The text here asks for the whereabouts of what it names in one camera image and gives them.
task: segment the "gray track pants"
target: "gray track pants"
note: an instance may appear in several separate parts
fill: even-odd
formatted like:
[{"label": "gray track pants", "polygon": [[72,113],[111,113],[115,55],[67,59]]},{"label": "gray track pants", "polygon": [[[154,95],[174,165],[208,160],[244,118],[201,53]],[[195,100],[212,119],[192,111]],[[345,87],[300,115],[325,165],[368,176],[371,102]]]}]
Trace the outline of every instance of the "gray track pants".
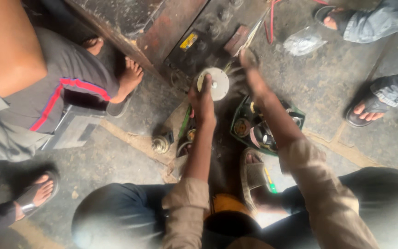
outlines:
[{"label": "gray track pants", "polygon": [[398,32],[398,0],[382,0],[373,11],[357,11],[348,22],[346,41],[369,43]]}]

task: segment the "bare foot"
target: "bare foot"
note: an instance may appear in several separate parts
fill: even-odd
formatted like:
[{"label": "bare foot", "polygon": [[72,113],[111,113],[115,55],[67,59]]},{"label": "bare foot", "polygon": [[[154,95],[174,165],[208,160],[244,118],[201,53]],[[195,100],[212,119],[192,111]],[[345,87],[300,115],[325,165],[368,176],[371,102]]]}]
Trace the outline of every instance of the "bare foot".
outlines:
[{"label": "bare foot", "polygon": [[344,10],[344,9],[343,8],[335,8],[330,13],[328,13],[328,16],[325,17],[325,19],[323,20],[323,23],[325,24],[325,26],[327,26],[327,27],[329,27],[331,29],[337,30],[336,21],[334,20],[334,18],[330,17],[329,14],[340,12],[342,10]]},{"label": "bare foot", "polygon": [[[357,115],[361,114],[363,110],[365,110],[365,103],[363,101],[361,101],[358,105],[356,105],[356,107],[354,107],[354,113]],[[366,121],[374,121],[383,117],[384,115],[384,113],[362,113],[359,118],[365,119]]]},{"label": "bare foot", "polygon": [[[46,182],[49,179],[48,175],[42,175],[40,178],[38,178],[33,184],[41,184]],[[51,195],[53,191],[53,181],[47,181],[44,185],[42,185],[36,192],[35,197],[33,198],[33,204],[36,207],[41,206]],[[21,210],[21,206],[17,203],[14,202],[15,208],[16,208],[16,218],[15,220],[18,221],[22,218],[24,218],[25,214]]]},{"label": "bare foot", "polygon": [[125,71],[118,78],[118,95],[110,99],[110,102],[120,103],[124,101],[125,97],[127,97],[127,95],[131,93],[131,91],[133,91],[133,89],[135,89],[139,85],[139,83],[141,83],[143,76],[144,72],[142,71],[142,67],[138,65],[134,60],[126,56]]},{"label": "bare foot", "polygon": [[104,46],[104,40],[101,37],[88,39],[82,43],[82,47],[95,56],[101,52],[102,46]]},{"label": "bare foot", "polygon": [[[247,155],[247,164],[258,163],[260,160],[251,154]],[[251,198],[259,212],[286,213],[280,202],[280,194],[272,193],[267,186],[257,187],[250,191]]]}]

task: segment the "metal disc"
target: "metal disc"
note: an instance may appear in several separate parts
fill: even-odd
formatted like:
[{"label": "metal disc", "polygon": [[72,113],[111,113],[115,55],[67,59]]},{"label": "metal disc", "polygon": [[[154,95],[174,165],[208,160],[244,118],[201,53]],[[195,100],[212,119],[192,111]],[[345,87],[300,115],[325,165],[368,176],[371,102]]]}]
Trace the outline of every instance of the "metal disc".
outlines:
[{"label": "metal disc", "polygon": [[213,101],[221,100],[228,93],[229,79],[226,73],[217,67],[207,68],[200,73],[198,78],[198,90],[202,89],[202,83],[206,74],[211,74],[213,84],[211,85],[211,98]]}]

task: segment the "sticker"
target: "sticker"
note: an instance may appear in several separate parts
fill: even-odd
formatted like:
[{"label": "sticker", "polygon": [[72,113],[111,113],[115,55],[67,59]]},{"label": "sticker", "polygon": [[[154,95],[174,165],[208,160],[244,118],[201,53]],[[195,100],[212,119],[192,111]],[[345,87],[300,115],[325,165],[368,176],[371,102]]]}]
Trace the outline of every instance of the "sticker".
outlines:
[{"label": "sticker", "polygon": [[195,33],[191,33],[186,39],[185,41],[180,45],[180,48],[184,51],[187,51],[192,45],[193,43],[196,42],[196,40],[198,39],[198,35]]}]

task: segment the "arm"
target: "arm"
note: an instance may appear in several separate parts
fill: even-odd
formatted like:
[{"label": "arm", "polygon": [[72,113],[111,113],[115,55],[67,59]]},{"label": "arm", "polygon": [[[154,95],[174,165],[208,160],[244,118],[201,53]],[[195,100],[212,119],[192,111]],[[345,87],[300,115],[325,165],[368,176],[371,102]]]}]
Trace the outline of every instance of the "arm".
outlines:
[{"label": "arm", "polygon": [[35,31],[20,0],[0,0],[0,97],[47,75]]},{"label": "arm", "polygon": [[188,98],[195,110],[198,128],[188,156],[182,180],[163,199],[162,206],[170,209],[164,249],[199,249],[202,247],[204,210],[209,208],[208,173],[211,142],[216,126],[214,104],[210,94],[211,76],[207,75],[201,93],[193,83]]},{"label": "arm", "polygon": [[310,215],[311,228],[322,248],[378,248],[359,216],[359,203],[326,164],[325,154],[306,140],[277,96],[266,86],[245,52],[240,56],[256,105],[277,142],[281,168],[296,180]]}]

